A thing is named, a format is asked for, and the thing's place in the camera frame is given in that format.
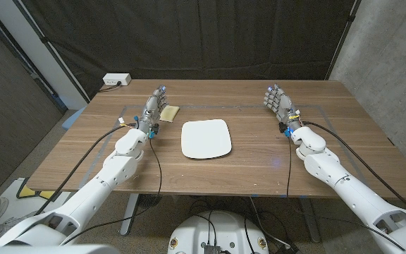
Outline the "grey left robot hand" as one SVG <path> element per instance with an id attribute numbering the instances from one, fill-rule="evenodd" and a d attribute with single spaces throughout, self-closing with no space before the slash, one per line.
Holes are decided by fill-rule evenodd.
<path id="1" fill-rule="evenodd" d="M 160 85 L 145 103 L 137 128 L 148 134 L 152 127 L 159 122 L 160 115 L 167 105 L 166 86 Z"/>

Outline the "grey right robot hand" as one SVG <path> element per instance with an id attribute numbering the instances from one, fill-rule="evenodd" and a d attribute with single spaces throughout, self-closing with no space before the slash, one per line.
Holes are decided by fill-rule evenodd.
<path id="1" fill-rule="evenodd" d="M 277 84 L 268 87 L 264 97 L 264 105 L 276 115 L 280 132 L 291 134 L 302 127 L 300 111 Z"/>

